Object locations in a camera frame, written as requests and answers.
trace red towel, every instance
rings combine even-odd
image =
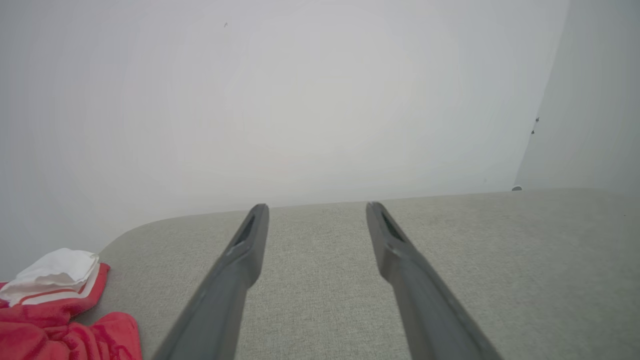
[[[142,360],[138,324],[131,315],[110,313],[91,326],[69,323],[98,303],[108,271],[109,265],[100,264],[86,297],[75,293],[76,297],[13,307],[0,300],[0,360]]]

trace gray fabric couch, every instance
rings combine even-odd
[[[640,358],[640,201],[584,189],[386,200],[505,359]],[[151,359],[245,211],[162,220],[101,253],[99,304],[132,314]],[[365,203],[271,208],[236,359],[408,359]]]

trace white napkin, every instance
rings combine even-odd
[[[0,289],[0,299],[10,306],[40,293],[71,289],[79,291],[98,263],[98,255],[82,250],[58,249],[41,257]]]

